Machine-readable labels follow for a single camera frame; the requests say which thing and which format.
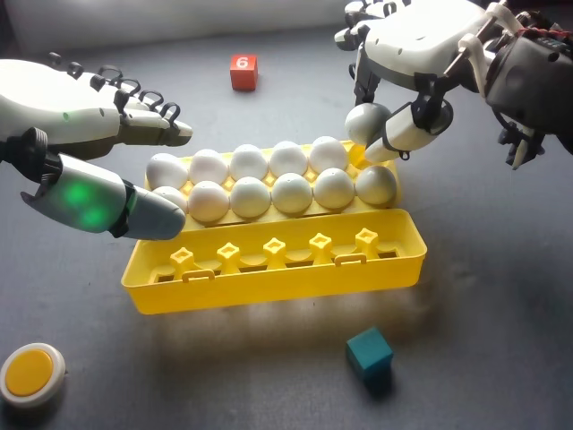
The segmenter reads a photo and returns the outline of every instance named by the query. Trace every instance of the table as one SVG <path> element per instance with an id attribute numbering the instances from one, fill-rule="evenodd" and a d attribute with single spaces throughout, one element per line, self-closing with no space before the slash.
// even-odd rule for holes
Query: table
<path id="1" fill-rule="evenodd" d="M 181 105 L 202 148 L 265 148 L 345 138 L 353 106 L 336 29 L 299 30 L 65 53 L 115 64 Z M 231 90 L 236 53 L 259 56 L 253 93 Z M 382 82 L 377 101 L 414 93 Z M 553 138 L 512 172 L 489 108 L 448 95 L 454 124 L 398 162 L 404 199 L 429 248 L 419 286 L 346 297 L 145 316 L 120 278 L 134 246 L 42 218 L 0 167 L 0 356 L 44 341 L 69 374 L 59 404 L 0 427 L 197 429 L 550 429 L 573 419 L 573 159 Z M 152 147 L 118 145 L 95 163 L 141 185 Z M 378 326 L 395 350 L 392 389 L 371 398 L 344 356 Z"/>

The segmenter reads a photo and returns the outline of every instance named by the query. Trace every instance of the teal cube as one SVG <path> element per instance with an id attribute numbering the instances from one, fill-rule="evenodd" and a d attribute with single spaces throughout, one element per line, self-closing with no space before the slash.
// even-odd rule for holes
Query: teal cube
<path id="1" fill-rule="evenodd" d="M 379 330 L 372 327 L 346 343 L 346 356 L 358 377 L 368 381 L 388 372 L 394 353 Z"/>

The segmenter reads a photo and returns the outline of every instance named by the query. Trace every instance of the red cube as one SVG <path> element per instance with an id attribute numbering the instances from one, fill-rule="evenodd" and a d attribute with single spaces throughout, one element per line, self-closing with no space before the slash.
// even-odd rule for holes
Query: red cube
<path id="1" fill-rule="evenodd" d="M 240 54 L 231 60 L 231 84 L 233 90 L 254 91 L 257 88 L 257 56 Z"/>

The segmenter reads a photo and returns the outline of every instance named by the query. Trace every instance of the yellow plastic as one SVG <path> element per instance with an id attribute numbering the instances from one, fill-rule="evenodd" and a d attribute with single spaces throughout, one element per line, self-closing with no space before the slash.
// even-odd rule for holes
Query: yellow plastic
<path id="1" fill-rule="evenodd" d="M 370 166 L 371 164 L 368 161 L 366 161 L 366 159 L 364 158 L 364 146 L 353 144 L 350 141 L 343 142 L 343 144 L 346 148 L 346 151 L 348 152 L 348 156 L 350 159 L 350 164 L 346 168 L 346 172 L 352 178 L 352 180 L 355 181 L 356 178 L 358 177 L 358 175 L 360 174 L 360 172 L 363 169 Z M 301 145 L 301 148 L 303 149 L 303 151 L 306 154 L 309 154 L 311 151 L 311 145 Z M 264 150 L 262 150 L 262 152 L 267 158 L 269 158 L 270 154 L 272 153 L 272 149 L 271 148 L 264 149 Z M 231 161 L 231 158 L 233 157 L 232 152 L 221 154 L 221 155 L 227 163 L 229 163 Z M 192 157 L 184 157 L 181 159 L 181 161 L 183 163 L 185 163 L 186 165 L 189 165 L 191 163 L 191 160 L 192 160 Z M 396 206 L 396 204 L 399 202 L 399 200 L 401 198 L 400 183 L 398 181 L 398 174 L 396 172 L 396 165 L 394 164 L 394 161 L 387 161 L 385 163 L 380 163 L 380 165 L 389 168 L 390 171 L 394 174 L 394 177 L 396 178 L 396 184 L 398 187 L 398 191 L 396 193 L 395 198 L 392 201 L 390 201 L 384 205 L 375 206 L 375 205 L 370 205 L 366 202 L 363 202 L 358 197 L 355 197 L 353 199 L 353 201 L 349 205 L 347 205 L 345 208 L 342 208 L 341 210 L 333 211 L 333 210 L 323 208 L 315 200 L 313 200 L 311 205 L 303 213 L 297 214 L 297 218 L 310 217 L 310 216 L 316 216 L 316 215 L 326 215 L 326 214 L 331 214 L 331 213 L 353 213 L 353 212 L 364 212 L 364 211 L 377 211 L 379 209 L 392 208 L 392 207 Z M 316 181 L 316 178 L 318 177 L 318 174 L 316 172 L 312 171 L 312 169 L 309 167 L 308 170 L 306 171 L 306 173 L 304 174 L 304 177 L 306 178 L 307 181 L 309 181 L 311 186 L 314 186 L 314 183 Z M 267 186 L 267 188 L 269 188 L 269 191 L 270 191 L 276 180 L 277 180 L 277 178 L 269 172 L 263 178 L 262 182 L 263 182 L 263 184 L 265 184 Z M 226 192 L 228 194 L 230 194 L 231 190 L 233 189 L 234 184 L 235 184 L 235 181 L 230 176 L 227 178 L 226 182 L 223 184 L 223 188 L 226 190 Z M 147 181 L 147 178 L 145 179 L 145 187 L 148 190 L 150 189 L 150 185 Z M 188 198 L 189 193 L 191 192 L 192 188 L 193 188 L 193 185 L 191 184 L 191 182 L 187 182 L 181 188 L 180 191 L 184 194 L 185 198 Z M 265 213 L 260 215 L 260 217 L 258 217 L 256 219 L 241 218 L 231 210 L 229 210 L 229 212 L 227 212 L 227 214 L 223 218 L 218 219 L 217 221 L 214 221 L 214 222 L 210 222 L 210 223 L 201 223 L 201 222 L 197 221 L 196 219 L 193 219 L 190 215 L 187 215 L 187 221 L 185 222 L 184 231 L 196 230 L 196 229 L 201 229 L 201 228 L 205 228 L 205 227 L 229 226 L 229 225 L 254 222 L 254 221 L 255 222 L 269 222 L 269 221 L 276 221 L 279 219 L 292 219 L 292 218 L 293 218 L 292 216 L 288 216 L 288 215 L 282 213 L 281 211 L 279 211 L 277 208 L 275 208 L 271 204 L 270 208 Z"/>
<path id="2" fill-rule="evenodd" d="M 122 283 L 143 314 L 403 288 L 426 246 L 406 211 L 363 211 L 184 231 L 140 241 Z"/>
<path id="3" fill-rule="evenodd" d="M 8 391 L 17 397 L 28 397 L 46 386 L 54 364 L 50 355 L 40 349 L 31 349 L 17 356 L 6 370 Z"/>

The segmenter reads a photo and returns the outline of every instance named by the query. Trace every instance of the white wall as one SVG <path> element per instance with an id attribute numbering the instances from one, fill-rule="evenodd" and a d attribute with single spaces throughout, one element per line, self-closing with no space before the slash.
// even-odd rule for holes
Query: white wall
<path id="1" fill-rule="evenodd" d="M 22 50 L 344 25 L 348 0 L 5 0 Z"/>

